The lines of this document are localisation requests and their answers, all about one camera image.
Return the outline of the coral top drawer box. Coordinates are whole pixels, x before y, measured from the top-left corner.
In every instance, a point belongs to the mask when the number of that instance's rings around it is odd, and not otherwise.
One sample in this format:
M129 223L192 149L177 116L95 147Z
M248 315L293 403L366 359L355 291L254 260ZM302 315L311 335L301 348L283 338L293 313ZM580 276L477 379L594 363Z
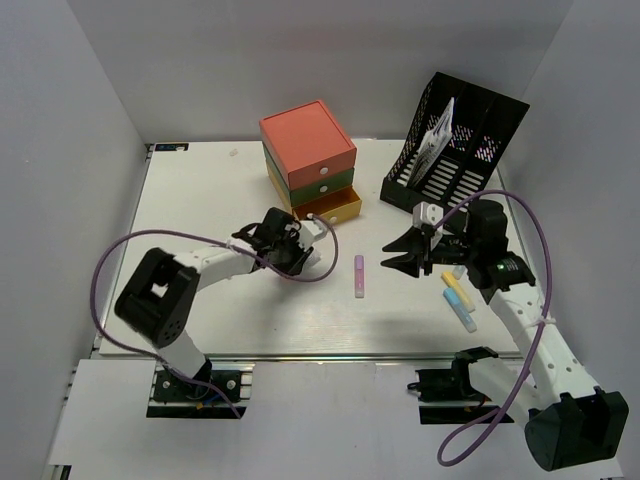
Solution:
M263 143L291 190L355 165L356 146L321 100L265 117L259 127Z

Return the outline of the white printed paper booklet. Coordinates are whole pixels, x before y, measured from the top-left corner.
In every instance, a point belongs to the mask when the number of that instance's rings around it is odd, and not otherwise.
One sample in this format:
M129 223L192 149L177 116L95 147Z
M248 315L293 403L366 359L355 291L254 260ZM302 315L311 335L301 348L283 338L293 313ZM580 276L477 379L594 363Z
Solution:
M455 98L451 97L436 125L428 130L420 144L407 186L415 188L453 137Z

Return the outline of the yellow bottom drawer box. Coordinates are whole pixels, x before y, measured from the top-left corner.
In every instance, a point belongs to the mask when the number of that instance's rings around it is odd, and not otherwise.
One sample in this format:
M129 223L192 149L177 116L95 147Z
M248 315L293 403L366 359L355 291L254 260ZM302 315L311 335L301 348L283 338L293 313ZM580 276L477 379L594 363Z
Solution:
M285 194L285 189L282 186L283 182L279 174L274 172L270 167L267 168L267 172L272 185L284 205L284 210L298 220L305 219L309 214L316 214L330 224L337 225L357 217L361 212L362 199L352 186L293 207Z

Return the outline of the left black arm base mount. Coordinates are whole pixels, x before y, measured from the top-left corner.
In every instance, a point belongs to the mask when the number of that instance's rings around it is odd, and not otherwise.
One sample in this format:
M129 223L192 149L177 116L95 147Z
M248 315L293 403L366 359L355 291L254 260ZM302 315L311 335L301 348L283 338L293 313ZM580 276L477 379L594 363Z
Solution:
M251 397L253 364L214 362L209 383L220 390L243 416ZM151 419L237 420L219 392L184 384L158 366L152 377L146 417Z

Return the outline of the green drawer box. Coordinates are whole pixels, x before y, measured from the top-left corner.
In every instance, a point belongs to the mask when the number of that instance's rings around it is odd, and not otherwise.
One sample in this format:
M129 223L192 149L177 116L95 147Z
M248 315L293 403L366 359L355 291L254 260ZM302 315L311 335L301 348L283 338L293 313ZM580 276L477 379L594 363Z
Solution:
M290 190L284 181L276 163L267 150L264 150L268 176L278 196L288 208L299 207L317 198L330 195L341 189L350 187L353 183L355 169L344 170L333 176L324 177L319 181L303 187Z

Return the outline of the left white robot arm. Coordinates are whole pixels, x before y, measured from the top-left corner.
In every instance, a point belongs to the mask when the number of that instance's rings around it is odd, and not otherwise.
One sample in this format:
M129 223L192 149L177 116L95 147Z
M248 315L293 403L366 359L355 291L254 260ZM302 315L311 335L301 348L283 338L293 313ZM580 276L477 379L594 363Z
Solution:
M115 302L114 313L178 372L177 387L199 399L211 387L211 363L186 332L196 294L221 281L272 265L295 277L328 230L317 220L298 220L270 208L262 222L233 233L229 241L171 254L148 250Z

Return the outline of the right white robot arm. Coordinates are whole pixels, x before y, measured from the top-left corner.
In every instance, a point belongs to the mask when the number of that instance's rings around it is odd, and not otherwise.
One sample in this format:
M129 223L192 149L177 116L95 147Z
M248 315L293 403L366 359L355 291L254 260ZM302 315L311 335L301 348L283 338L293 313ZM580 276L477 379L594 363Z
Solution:
M463 215L461 231L445 234L442 207L416 204L411 227L385 246L394 256L382 264L414 278L430 274L435 265L465 267L524 364L515 373L491 348L474 347L457 352L447 370L419 371L408 390L425 403L495 402L489 422L510 417L545 471L613 458L629 414L624 397L603 390L562 337L548 313L549 294L508 247L503 206L475 199Z

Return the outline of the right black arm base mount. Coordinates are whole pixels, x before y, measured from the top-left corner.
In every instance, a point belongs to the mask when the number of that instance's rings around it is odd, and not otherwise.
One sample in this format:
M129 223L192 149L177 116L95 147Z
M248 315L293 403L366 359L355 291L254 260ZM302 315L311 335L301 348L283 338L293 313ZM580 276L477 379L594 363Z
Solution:
M498 357L488 347L474 347L457 352L447 368L416 370L417 380L406 389L418 398L420 424L463 425L497 409L471 386L469 366Z

